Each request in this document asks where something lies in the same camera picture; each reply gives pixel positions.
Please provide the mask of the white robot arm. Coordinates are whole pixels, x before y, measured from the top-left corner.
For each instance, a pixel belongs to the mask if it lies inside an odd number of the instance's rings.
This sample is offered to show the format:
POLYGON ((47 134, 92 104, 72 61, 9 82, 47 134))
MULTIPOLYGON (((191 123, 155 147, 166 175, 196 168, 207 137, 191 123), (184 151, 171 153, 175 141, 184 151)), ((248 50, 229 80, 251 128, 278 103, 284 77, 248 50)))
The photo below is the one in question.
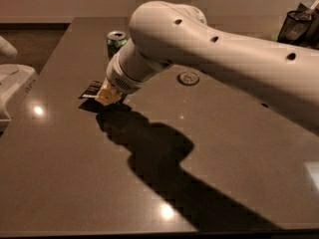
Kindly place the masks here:
POLYGON ((225 33, 207 26, 195 7, 147 2, 133 13, 130 38, 113 56, 96 100, 114 104, 173 65, 203 71, 319 130, 319 52, 225 33))

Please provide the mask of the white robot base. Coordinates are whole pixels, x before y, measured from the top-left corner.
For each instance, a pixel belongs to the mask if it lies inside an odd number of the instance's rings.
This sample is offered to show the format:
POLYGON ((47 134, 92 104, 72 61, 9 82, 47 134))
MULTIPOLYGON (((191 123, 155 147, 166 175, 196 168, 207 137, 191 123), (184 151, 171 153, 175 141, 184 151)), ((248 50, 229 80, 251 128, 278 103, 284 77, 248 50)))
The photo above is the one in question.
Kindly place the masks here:
POLYGON ((0 131, 4 132, 18 112, 38 74, 35 69, 19 64, 0 65, 0 131))

